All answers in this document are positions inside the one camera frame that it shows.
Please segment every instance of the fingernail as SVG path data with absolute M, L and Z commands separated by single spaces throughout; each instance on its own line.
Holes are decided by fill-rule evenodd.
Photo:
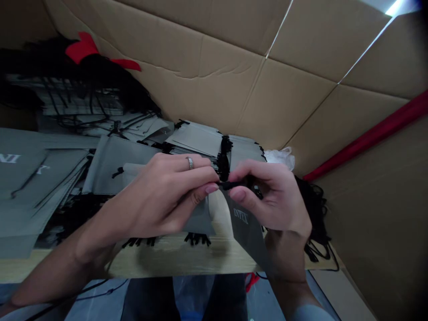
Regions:
M 238 190 L 238 191 L 234 191 L 233 193 L 230 194 L 230 197 L 235 201 L 235 202 L 242 202 L 245 198 L 245 192 L 243 190 Z
M 210 185 L 210 186 L 207 186 L 207 188 L 205 188 L 205 193 L 211 194 L 211 193 L 214 193 L 216 190 L 218 190 L 217 185 Z

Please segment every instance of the ring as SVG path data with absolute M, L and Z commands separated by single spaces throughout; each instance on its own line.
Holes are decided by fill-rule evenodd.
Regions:
M 190 157 L 186 157 L 189 160 L 189 169 L 193 169 L 193 160 Z

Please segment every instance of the plastic bag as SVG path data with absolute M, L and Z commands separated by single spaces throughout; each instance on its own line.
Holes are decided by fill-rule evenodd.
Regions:
M 276 149 L 264 151 L 264 155 L 268 163 L 285 164 L 288 169 L 292 171 L 294 169 L 295 160 L 291 152 L 291 147 L 286 147 L 280 151 Z

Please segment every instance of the wooden table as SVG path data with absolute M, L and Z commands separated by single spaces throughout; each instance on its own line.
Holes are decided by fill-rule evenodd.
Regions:
M 202 244 L 192 247 L 190 243 L 185 243 L 187 233 L 184 232 L 167 235 L 157 239 L 153 247 L 142 243 L 139 247 L 121 250 L 114 258 L 109 273 L 114 277 L 141 278 L 261 271 L 233 238 L 229 208 L 223 194 L 219 191 L 211 194 L 209 205 L 216 231 L 216 235 L 210 237 L 209 247 Z M 50 251 L 34 249 L 29 259 L 0 259 L 0 283 L 21 282 Z M 336 252 L 335 255 L 339 266 L 344 267 Z M 318 263 L 311 262 L 307 255 L 305 259 L 306 269 L 336 267 L 332 259 L 319 258 Z

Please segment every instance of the cardboard wall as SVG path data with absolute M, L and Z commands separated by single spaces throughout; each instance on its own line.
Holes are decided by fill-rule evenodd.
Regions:
M 269 57 L 339 82 L 390 18 L 360 1 L 296 0 Z
M 43 0 L 0 2 L 0 48 L 22 49 L 27 41 L 57 36 Z M 35 130 L 34 113 L 0 104 L 0 127 Z
M 428 89 L 421 12 L 396 17 L 287 145 L 305 175 Z
M 0 2 L 0 48 L 21 49 L 26 41 L 57 35 L 43 0 Z
M 248 136 L 265 149 L 293 137 L 388 21 L 355 0 L 296 0 L 273 44 L 290 1 L 45 2 L 66 37 L 84 30 L 108 57 L 136 60 L 143 70 L 134 76 L 167 118 Z M 341 44 L 349 36 L 338 30 L 354 40 Z
M 342 84 L 411 99 L 428 88 L 428 35 L 422 12 L 401 15 Z
M 425 297 L 428 118 L 314 183 L 327 231 L 379 320 L 409 320 Z

